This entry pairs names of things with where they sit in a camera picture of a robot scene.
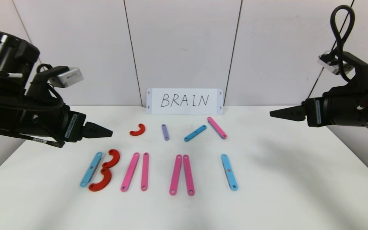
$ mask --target red curved piece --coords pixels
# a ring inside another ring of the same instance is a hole
[[[111,180],[111,172],[110,172],[110,169],[102,169],[100,170],[100,172],[103,174],[103,180],[99,183],[92,183],[89,185],[89,190],[92,191],[92,192],[97,192],[97,191],[100,191],[102,189],[104,189],[108,183],[110,182]]]
[[[144,133],[144,131],[146,131],[146,127],[143,124],[139,124],[139,131],[130,131],[130,135],[132,136],[139,136],[141,134]]]
[[[111,161],[103,163],[103,168],[110,169],[111,167],[115,166],[120,160],[120,153],[115,149],[109,150],[109,155],[113,156],[113,159]]]

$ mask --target white sign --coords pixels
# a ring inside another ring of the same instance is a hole
[[[224,111],[221,89],[164,89],[147,90],[147,113],[221,115]]]

